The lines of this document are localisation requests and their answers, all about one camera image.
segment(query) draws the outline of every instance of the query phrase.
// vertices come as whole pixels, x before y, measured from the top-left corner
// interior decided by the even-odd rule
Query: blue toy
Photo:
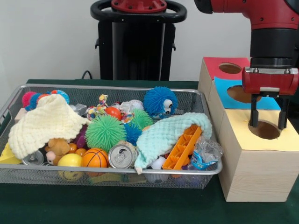
[[[65,98],[65,101],[67,102],[67,104],[70,104],[70,97],[62,90],[53,90],[51,92],[51,94],[59,94],[59,95],[63,96]]]
[[[41,93],[36,93],[34,94],[30,100],[29,100],[29,105],[25,107],[26,111],[31,111],[34,110],[36,108],[36,104],[37,104],[37,100],[38,98],[41,96]]]
[[[127,133],[127,142],[130,142],[133,146],[136,146],[136,142],[142,131],[135,125],[125,124],[125,129]]]
[[[157,86],[146,92],[143,106],[151,117],[164,119],[174,114],[178,99],[169,88]]]

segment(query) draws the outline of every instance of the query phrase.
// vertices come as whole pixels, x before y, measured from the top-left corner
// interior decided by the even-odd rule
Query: green spiky ball
[[[108,153],[120,140],[126,140],[126,129],[115,117],[98,116],[88,126],[85,138],[88,147],[101,148]]]
[[[154,123],[152,118],[150,118],[149,114],[143,110],[135,109],[133,113],[134,113],[134,118],[131,120],[129,124],[135,125],[140,130]]]

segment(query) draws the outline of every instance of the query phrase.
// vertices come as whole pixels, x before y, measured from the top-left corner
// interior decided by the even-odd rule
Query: wooden box
[[[198,90],[205,94],[224,148],[219,179],[227,202],[284,202],[299,174],[299,135],[289,121],[278,130],[279,111],[274,110],[259,110],[264,123],[249,127],[250,110],[225,109],[215,87],[214,77],[240,80],[241,68],[248,65],[247,58],[203,59]]]

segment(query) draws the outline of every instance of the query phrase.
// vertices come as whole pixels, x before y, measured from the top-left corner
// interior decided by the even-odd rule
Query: can lid
[[[116,145],[109,151],[109,163],[113,168],[126,169],[133,162],[133,153],[126,145]]]
[[[29,154],[28,156],[26,156],[22,162],[25,165],[42,165],[43,164],[43,154],[40,151],[36,151],[32,154]]]

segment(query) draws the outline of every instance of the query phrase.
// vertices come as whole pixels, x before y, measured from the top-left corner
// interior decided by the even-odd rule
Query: yellow ball
[[[61,167],[80,167],[82,157],[78,154],[71,153],[64,155],[58,162],[58,166]]]
[[[59,176],[65,181],[77,181],[83,176],[83,172],[79,171],[58,171]]]
[[[67,154],[63,156],[59,162],[58,166],[62,167],[80,167],[82,157],[78,154]],[[66,181],[77,181],[83,176],[83,172],[80,171],[58,171],[59,176]]]

